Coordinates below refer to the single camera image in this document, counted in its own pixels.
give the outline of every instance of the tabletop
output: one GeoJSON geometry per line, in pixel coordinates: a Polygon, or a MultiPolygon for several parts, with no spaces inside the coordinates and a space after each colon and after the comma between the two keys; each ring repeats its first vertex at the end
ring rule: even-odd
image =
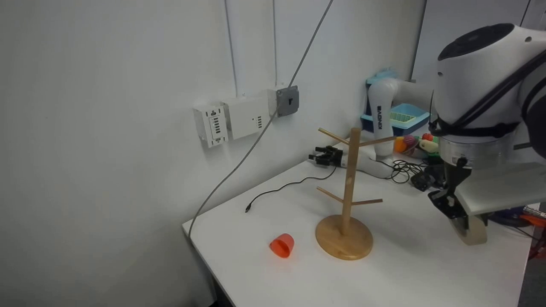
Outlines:
{"type": "Polygon", "coordinates": [[[342,197],[344,169],[263,195],[245,213],[261,192],[331,171],[302,162],[197,218],[194,246],[235,306],[518,305],[531,240],[489,223],[487,243],[467,246],[427,193],[409,184],[357,172],[354,200],[384,202],[352,208],[373,235],[371,253],[356,261],[330,256],[314,235],[342,209],[316,187],[342,197]],[[286,259],[269,249],[282,233],[295,240],[286,259]]]}

